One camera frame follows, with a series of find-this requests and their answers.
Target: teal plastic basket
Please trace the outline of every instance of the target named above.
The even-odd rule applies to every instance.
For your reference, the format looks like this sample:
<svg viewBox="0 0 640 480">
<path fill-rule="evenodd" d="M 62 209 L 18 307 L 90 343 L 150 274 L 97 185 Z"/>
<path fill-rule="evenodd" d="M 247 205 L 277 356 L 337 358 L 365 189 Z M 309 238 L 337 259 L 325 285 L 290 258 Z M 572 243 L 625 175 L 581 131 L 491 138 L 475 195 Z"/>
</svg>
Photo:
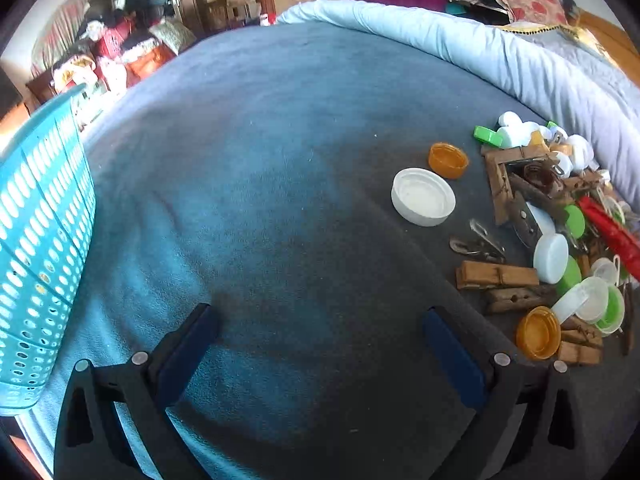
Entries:
<svg viewBox="0 0 640 480">
<path fill-rule="evenodd" d="M 0 156 L 0 415 L 33 406 L 47 382 L 94 226 L 94 183 L 72 99 L 47 102 Z"/>
</svg>

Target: blue fleece blanket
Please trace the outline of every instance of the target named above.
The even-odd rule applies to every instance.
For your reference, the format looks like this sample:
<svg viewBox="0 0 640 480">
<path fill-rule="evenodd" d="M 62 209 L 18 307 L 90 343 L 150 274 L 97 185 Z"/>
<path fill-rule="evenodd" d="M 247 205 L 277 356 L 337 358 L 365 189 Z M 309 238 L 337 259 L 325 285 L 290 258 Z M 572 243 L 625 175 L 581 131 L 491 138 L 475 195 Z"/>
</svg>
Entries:
<svg viewBox="0 0 640 480">
<path fill-rule="evenodd" d="M 216 36 L 133 88 L 86 144 L 94 236 L 49 384 L 20 417 L 44 462 L 73 364 L 152 349 L 204 301 L 222 334 L 170 415 L 214 478 L 427 478 L 473 413 L 418 316 L 444 304 L 490 349 L 516 354 L 450 284 L 462 258 L 447 246 L 470 235 L 472 216 L 493 224 L 472 131 L 505 110 L 540 120 L 445 61 L 324 23 Z M 419 228 L 390 188 L 399 170 L 426 167 L 436 140 L 471 164 L 451 183 L 450 218 Z M 492 230 L 527 263 L 510 228 Z M 598 414 L 587 427 L 595 474 L 633 424 L 634 389 L 609 373 L 637 367 L 637 353 L 610 362 L 576 374 Z"/>
</svg>

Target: wooden furniture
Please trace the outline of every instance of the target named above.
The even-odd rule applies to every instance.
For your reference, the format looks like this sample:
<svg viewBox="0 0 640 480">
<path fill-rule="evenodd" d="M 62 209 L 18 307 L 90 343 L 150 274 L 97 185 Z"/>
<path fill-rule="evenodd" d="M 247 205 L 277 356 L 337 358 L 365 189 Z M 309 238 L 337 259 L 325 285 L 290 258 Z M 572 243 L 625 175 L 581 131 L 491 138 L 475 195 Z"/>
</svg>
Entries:
<svg viewBox="0 0 640 480">
<path fill-rule="evenodd" d="M 43 105 L 49 99 L 53 99 L 57 94 L 53 89 L 53 74 L 51 69 L 46 69 L 42 74 L 35 77 L 26 84 L 26 87 L 36 97 L 37 101 Z"/>
<path fill-rule="evenodd" d="M 640 86 L 640 55 L 624 30 L 582 9 L 577 25 L 590 30 L 622 72 Z"/>
</svg>

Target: pillow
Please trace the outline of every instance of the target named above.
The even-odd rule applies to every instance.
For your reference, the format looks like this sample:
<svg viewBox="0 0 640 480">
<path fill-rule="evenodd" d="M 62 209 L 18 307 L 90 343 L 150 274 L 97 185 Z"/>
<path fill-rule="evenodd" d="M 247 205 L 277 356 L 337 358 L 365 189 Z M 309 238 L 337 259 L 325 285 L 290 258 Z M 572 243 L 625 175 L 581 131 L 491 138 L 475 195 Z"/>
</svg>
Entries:
<svg viewBox="0 0 640 480">
<path fill-rule="evenodd" d="M 561 0 L 495 0 L 509 13 L 513 22 L 540 25 L 567 25 Z"/>
</svg>

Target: basket hole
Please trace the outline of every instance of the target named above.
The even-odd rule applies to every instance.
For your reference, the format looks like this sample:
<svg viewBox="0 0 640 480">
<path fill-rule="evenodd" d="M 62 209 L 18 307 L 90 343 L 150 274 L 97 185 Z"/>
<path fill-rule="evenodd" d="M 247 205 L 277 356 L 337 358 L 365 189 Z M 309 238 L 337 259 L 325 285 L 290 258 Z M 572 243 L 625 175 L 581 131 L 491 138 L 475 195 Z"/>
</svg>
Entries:
<svg viewBox="0 0 640 480">
<path fill-rule="evenodd" d="M 47 229 L 49 227 L 49 220 L 47 220 L 47 217 L 44 216 L 44 213 L 41 211 L 40 208 L 36 209 L 35 215 L 36 215 L 36 218 L 38 219 L 38 222 L 40 222 L 42 226 L 45 229 Z"/>
<path fill-rule="evenodd" d="M 29 243 L 27 238 L 25 238 L 24 236 L 20 237 L 20 245 L 29 256 L 36 255 L 36 249 L 33 248 L 33 246 Z"/>
<path fill-rule="evenodd" d="M 14 270 L 14 275 L 15 274 L 20 274 L 23 278 L 26 277 L 27 271 L 24 270 L 24 267 L 21 266 L 21 264 L 19 264 L 15 260 L 11 260 L 10 265 L 11 265 L 12 269 Z"/>
<path fill-rule="evenodd" d="M 42 228 L 40 222 L 38 222 L 34 216 L 32 216 L 29 220 L 29 224 L 38 235 L 44 236 L 44 229 Z"/>
<path fill-rule="evenodd" d="M 16 287 L 20 288 L 22 286 L 22 280 L 16 276 L 17 272 L 14 270 L 8 270 L 6 274 L 6 278 L 12 282 Z"/>
<path fill-rule="evenodd" d="M 18 247 L 14 252 L 15 252 L 15 255 L 18 256 L 18 259 L 22 263 L 24 263 L 27 267 L 31 265 L 30 257 L 28 257 L 20 247 Z"/>
<path fill-rule="evenodd" d="M 8 306 L 9 308 L 14 308 L 15 307 L 15 301 L 14 300 L 10 300 L 4 294 L 2 294 L 0 296 L 0 303 L 4 304 L 5 306 Z"/>
<path fill-rule="evenodd" d="M 18 294 L 18 291 L 15 290 L 11 285 L 9 285 L 8 283 L 3 283 L 2 284 L 2 288 L 4 289 L 4 291 L 9 295 L 12 296 L 13 298 L 15 298 L 16 300 L 18 298 L 20 298 L 20 294 Z"/>
</svg>

